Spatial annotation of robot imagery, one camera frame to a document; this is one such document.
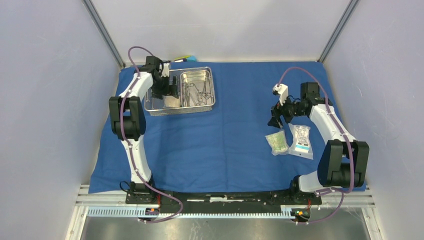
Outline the green printed packet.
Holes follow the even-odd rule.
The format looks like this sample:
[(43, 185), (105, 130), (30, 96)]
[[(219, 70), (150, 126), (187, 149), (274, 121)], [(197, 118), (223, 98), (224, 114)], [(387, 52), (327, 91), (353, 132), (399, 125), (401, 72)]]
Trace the green printed packet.
[(289, 152), (289, 146), (287, 144), (287, 139), (285, 131), (281, 129), (280, 131), (269, 134), (265, 136), (265, 139), (269, 146), (271, 147), (271, 154), (274, 156), (277, 155), (286, 155)]

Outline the wire mesh steel basket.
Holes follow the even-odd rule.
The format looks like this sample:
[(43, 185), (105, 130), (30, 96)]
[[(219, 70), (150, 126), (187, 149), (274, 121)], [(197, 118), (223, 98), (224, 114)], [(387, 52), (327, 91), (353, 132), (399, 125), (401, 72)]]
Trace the wire mesh steel basket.
[[(170, 83), (172, 84), (173, 76), (177, 76), (177, 82), (178, 82), (178, 93), (179, 93), (179, 99), (181, 101), (181, 74), (186, 71), (194, 71), (194, 70), (202, 70), (202, 69), (209, 69), (212, 74), (213, 79), (213, 73), (210, 67), (193, 67), (193, 68), (181, 68), (181, 69), (174, 69), (169, 72), (170, 74)], [(203, 107), (182, 107), (182, 101), (181, 101), (181, 107), (178, 108), (165, 108), (164, 107), (164, 97), (163, 99), (153, 98), (152, 97), (152, 91), (148, 90), (144, 97), (144, 109), (151, 115), (151, 116), (167, 116), (167, 115), (180, 115), (180, 114), (191, 114), (191, 113), (201, 113), (201, 112), (208, 112), (211, 111), (215, 105), (212, 106), (203, 106)]]

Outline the white blue box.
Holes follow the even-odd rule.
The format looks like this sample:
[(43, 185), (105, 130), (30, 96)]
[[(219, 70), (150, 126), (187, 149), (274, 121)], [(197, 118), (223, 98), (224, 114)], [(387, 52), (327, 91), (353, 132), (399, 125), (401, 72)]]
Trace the white blue box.
[(288, 149), (290, 155), (313, 160), (313, 150), (310, 142), (310, 127), (306, 125), (294, 125), (289, 123), (292, 133), (292, 144)]

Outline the blue surgical drape cloth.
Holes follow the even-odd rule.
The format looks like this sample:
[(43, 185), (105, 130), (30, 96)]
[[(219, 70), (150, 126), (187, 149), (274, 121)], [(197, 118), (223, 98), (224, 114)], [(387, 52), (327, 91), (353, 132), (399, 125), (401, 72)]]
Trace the blue surgical drape cloth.
[(266, 136), (273, 86), (282, 81), (297, 98), (300, 85), (317, 79), (334, 100), (323, 64), (304, 62), (179, 62), (173, 69), (211, 68), (216, 102), (206, 112), (146, 117), (144, 146), (158, 189), (185, 192), (284, 190), (293, 177), (317, 169), (325, 142), (306, 116), (294, 125), (310, 127), (313, 159), (273, 155)]

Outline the beige gauze packet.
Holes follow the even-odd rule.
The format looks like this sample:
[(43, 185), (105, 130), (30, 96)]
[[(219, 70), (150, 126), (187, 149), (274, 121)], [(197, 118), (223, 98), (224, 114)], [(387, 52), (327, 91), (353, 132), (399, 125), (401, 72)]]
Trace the beige gauze packet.
[(179, 98), (175, 98), (174, 96), (165, 96), (163, 98), (163, 102), (164, 107), (167, 109), (181, 107), (181, 100)]

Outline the steel surgical scissors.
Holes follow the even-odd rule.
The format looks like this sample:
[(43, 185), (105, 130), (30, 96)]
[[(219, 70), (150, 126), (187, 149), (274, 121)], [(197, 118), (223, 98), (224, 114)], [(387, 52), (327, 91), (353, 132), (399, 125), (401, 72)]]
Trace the steel surgical scissors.
[(194, 97), (195, 86), (193, 83), (183, 83), (183, 106), (184, 107), (193, 107), (195, 105)]

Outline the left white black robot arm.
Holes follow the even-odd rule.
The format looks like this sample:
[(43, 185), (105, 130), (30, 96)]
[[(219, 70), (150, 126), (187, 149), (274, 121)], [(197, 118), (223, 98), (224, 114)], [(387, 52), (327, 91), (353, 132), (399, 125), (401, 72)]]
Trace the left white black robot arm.
[(151, 204), (159, 196), (153, 187), (152, 172), (144, 148), (147, 122), (142, 99), (147, 92), (159, 100), (168, 96), (179, 98), (177, 81), (170, 80), (169, 64), (153, 55), (146, 57), (143, 66), (135, 68), (128, 87), (108, 101), (111, 130), (121, 141), (130, 166), (127, 204)]

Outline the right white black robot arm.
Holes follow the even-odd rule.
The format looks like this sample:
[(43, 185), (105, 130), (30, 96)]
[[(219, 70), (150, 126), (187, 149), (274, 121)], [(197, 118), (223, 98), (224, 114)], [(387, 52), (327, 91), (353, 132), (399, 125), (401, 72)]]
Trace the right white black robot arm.
[(324, 196), (329, 193), (351, 193), (364, 185), (370, 147), (359, 141), (344, 127), (332, 102), (318, 82), (300, 85), (300, 100), (291, 100), (287, 85), (277, 83), (272, 93), (278, 102), (271, 108), (269, 126), (282, 128), (294, 117), (308, 117), (318, 129), (325, 148), (317, 170), (295, 176), (290, 184), (289, 199), (302, 204), (309, 193)]

